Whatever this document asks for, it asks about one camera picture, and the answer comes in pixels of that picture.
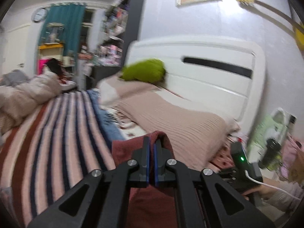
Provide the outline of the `person's right hand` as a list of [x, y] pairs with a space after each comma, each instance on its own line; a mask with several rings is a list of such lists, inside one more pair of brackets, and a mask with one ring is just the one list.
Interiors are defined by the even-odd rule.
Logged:
[[[267, 185], [271, 185], [274, 187], [279, 187], [280, 182], [276, 181], [276, 180], [272, 180], [272, 179], [268, 179], [268, 178], [263, 178], [263, 183], [267, 184]], [[246, 199], [248, 199], [248, 195], [254, 192], [258, 192], [259, 195], [261, 196], [261, 198], [268, 200], [270, 199], [278, 190], [265, 186], [265, 185], [258, 185], [255, 186], [252, 189], [247, 190], [246, 192], [242, 193], [242, 196], [244, 196]]]

